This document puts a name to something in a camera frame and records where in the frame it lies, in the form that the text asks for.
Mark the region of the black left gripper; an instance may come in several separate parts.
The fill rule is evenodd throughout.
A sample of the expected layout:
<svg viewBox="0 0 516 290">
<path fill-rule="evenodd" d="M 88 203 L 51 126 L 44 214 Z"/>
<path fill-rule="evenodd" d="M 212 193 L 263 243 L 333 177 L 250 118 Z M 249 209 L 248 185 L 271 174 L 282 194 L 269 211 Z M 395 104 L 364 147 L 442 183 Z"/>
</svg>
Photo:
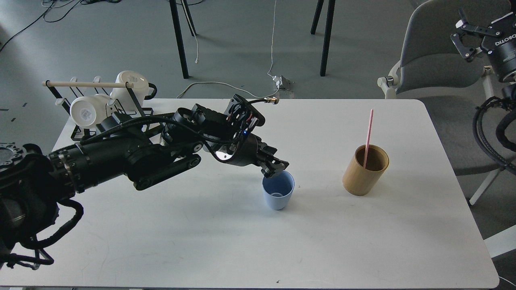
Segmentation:
<svg viewBox="0 0 516 290">
<path fill-rule="evenodd" d="M 217 151 L 215 154 L 225 164 L 240 167 L 251 164 L 260 166 L 264 178 L 272 178 L 289 166 L 289 162 L 275 157 L 277 150 L 263 143 L 262 138 L 250 133 L 233 154 L 223 151 Z"/>
</svg>

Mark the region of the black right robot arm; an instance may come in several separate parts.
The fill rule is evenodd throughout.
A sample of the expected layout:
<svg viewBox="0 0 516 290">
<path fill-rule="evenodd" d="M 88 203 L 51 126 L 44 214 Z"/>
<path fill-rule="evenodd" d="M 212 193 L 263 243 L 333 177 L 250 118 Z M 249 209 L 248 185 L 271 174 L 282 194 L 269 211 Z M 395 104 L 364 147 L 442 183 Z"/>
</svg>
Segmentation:
<svg viewBox="0 0 516 290">
<path fill-rule="evenodd" d="M 472 25 L 468 22 L 463 8 L 458 10 L 460 20 L 456 24 L 457 31 L 450 39 L 461 57 L 471 62 L 475 57 L 485 53 L 492 65 L 492 70 L 500 83 L 509 83 L 503 88 L 503 97 L 489 97 L 481 106 L 476 107 L 472 121 L 472 130 L 476 143 L 481 150 L 494 160 L 503 170 L 515 174 L 515 165 L 499 154 L 485 137 L 483 131 L 483 115 L 489 108 L 499 107 L 507 111 L 495 129 L 500 144 L 511 151 L 516 150 L 506 130 L 515 122 L 515 71 L 516 71 L 516 36 L 515 14 L 510 12 L 493 20 L 487 27 Z"/>
</svg>

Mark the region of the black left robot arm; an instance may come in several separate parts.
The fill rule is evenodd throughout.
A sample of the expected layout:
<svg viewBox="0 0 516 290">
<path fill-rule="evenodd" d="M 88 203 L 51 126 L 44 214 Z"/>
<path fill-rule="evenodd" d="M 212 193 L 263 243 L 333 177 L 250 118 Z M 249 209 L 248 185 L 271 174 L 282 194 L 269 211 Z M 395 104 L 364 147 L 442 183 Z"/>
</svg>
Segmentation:
<svg viewBox="0 0 516 290">
<path fill-rule="evenodd" d="M 236 94 L 223 113 L 199 104 L 138 118 L 114 112 L 94 136 L 48 155 L 31 143 L 2 144 L 1 265 L 37 270 L 53 264 L 46 247 L 84 213 L 73 197 L 118 176 L 142 191 L 199 165 L 201 149 L 221 163 L 260 167 L 265 178 L 283 173 L 289 163 L 252 133 L 265 123 L 255 102 Z"/>
</svg>

